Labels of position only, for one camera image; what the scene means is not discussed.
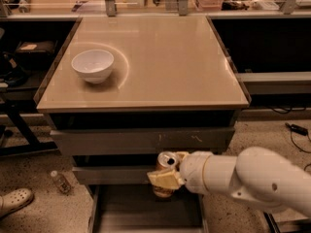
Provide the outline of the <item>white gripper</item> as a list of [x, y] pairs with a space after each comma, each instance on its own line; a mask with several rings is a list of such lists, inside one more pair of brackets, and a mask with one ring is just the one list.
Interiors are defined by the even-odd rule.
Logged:
[[176, 170], [161, 170], [148, 172], [150, 183], [165, 189], [177, 190], [182, 185], [192, 193], [206, 194], [207, 188], [204, 183], [204, 166], [209, 157], [213, 155], [210, 151], [177, 151], [178, 160], [181, 163], [179, 172]]

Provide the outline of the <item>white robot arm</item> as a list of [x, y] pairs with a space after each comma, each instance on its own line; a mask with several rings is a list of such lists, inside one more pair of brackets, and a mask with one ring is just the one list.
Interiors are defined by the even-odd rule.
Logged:
[[236, 156], [165, 151], [159, 159], [161, 167], [147, 174], [155, 187], [184, 186], [191, 193], [218, 193], [270, 214], [291, 208], [311, 217], [311, 175], [272, 150], [249, 147]]

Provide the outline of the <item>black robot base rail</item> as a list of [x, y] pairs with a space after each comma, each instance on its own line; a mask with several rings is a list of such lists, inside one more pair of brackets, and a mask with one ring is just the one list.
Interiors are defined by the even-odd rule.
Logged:
[[311, 233], [311, 219], [277, 222], [272, 214], [264, 213], [270, 233]]

